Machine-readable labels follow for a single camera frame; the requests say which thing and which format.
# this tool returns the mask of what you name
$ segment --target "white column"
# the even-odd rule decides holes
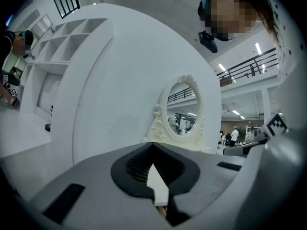
[[[264,122],[271,117],[271,104],[268,89],[261,89],[264,110]]]

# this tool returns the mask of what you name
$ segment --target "white shelf unit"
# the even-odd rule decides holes
[[[78,26],[72,34],[86,34],[92,33],[98,26],[101,25],[106,19],[89,19],[84,21]]]
[[[24,68],[23,75],[21,76],[20,84],[19,84],[19,87],[18,87],[18,90],[17,90],[17,96],[18,96],[19,101],[22,100],[22,97],[23,97],[23,94],[24,94],[24,87],[25,87],[25,84],[27,82],[30,71],[32,69],[32,66],[33,66],[33,64],[27,64]]]
[[[67,69],[68,63],[40,62],[40,63],[35,63],[35,65],[39,66],[40,68],[45,70],[47,73],[64,75]]]
[[[71,21],[71,22],[64,24],[64,26],[60,27],[59,30],[53,35],[52,38],[70,35],[84,21],[85,20],[77,20],[77,21]]]
[[[49,62],[67,36],[50,39],[37,57],[38,62]]]
[[[51,61],[69,62],[88,35],[75,34],[68,36],[67,40],[58,48]]]
[[[24,122],[44,133],[45,138],[40,144],[67,139],[66,133],[73,128],[71,119],[75,117],[75,102],[80,98],[82,86],[97,57],[113,37],[112,21],[108,19],[76,20],[54,29],[52,36],[49,34],[36,44],[34,52],[37,56],[28,64],[22,79],[24,90],[20,113],[29,117]],[[52,116],[50,105],[54,105]],[[45,124],[50,122],[51,132],[47,132]],[[61,146],[66,147],[66,143],[71,145],[65,140]]]

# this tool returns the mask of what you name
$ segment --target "black panel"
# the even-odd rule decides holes
[[[239,171],[242,167],[241,165],[236,165],[236,164],[226,163],[226,162],[219,162],[217,164],[217,166],[220,166],[220,167],[223,167],[223,168],[226,168],[226,169],[230,169],[230,170],[233,170],[233,171]]]
[[[249,153],[249,150],[251,150],[252,146],[250,147],[243,147],[242,150],[243,150],[243,155],[248,155]]]
[[[170,198],[167,205],[166,220],[172,226],[176,226],[189,218],[190,217],[187,214],[178,211],[174,198]]]
[[[44,215],[50,220],[61,224],[67,213],[73,207],[83,190],[84,186],[70,184],[64,192],[45,210]]]
[[[154,200],[154,191],[146,185],[152,164],[168,186],[170,197],[187,193],[200,176],[195,162],[158,143],[147,143],[116,160],[111,176],[127,194]]]

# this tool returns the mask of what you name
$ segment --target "metal railing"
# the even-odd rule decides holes
[[[179,91],[175,94],[172,94],[168,97],[167,103],[169,102],[175,102],[176,100],[182,99],[182,98],[186,98],[190,95],[193,95],[194,91],[193,89],[191,89],[191,87],[188,87],[182,91]]]
[[[276,48],[272,48],[261,55],[248,59],[234,67],[223,71],[219,76],[221,87],[236,82],[236,80],[246,77],[254,77],[257,74],[263,74],[268,68],[278,65]]]

